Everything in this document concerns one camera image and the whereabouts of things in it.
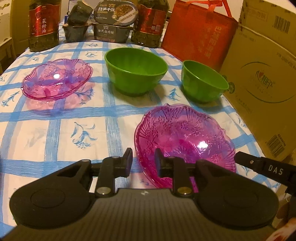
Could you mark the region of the right hand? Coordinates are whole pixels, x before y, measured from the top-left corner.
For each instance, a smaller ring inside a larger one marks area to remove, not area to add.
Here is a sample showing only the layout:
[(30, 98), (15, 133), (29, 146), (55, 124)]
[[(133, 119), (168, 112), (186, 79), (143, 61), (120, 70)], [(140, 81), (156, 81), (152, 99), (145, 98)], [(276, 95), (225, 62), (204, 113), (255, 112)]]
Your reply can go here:
[(283, 227), (276, 230), (266, 241), (296, 241), (296, 218), (291, 218)]

